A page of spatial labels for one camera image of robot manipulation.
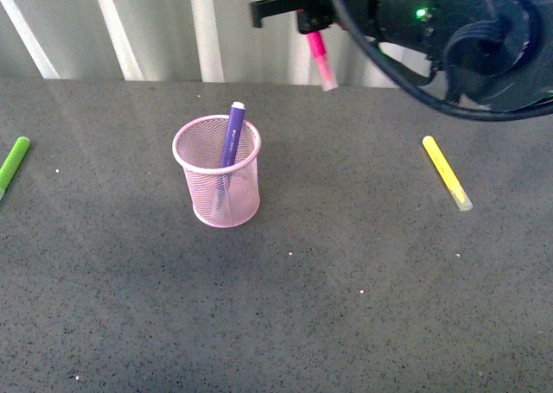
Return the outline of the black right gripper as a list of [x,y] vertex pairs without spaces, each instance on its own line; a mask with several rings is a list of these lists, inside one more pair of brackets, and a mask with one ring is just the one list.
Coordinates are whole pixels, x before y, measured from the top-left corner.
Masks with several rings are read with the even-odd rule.
[[552,109],[552,0],[327,0],[399,87],[441,112]]

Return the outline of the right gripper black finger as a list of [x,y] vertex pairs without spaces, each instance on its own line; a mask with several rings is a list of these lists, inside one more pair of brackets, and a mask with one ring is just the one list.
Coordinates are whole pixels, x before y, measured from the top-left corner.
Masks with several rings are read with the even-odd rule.
[[307,11],[325,6],[327,0],[259,0],[249,3],[251,26],[263,27],[263,19],[289,12]]
[[298,10],[296,20],[300,34],[322,31],[334,23],[333,13],[328,9]]

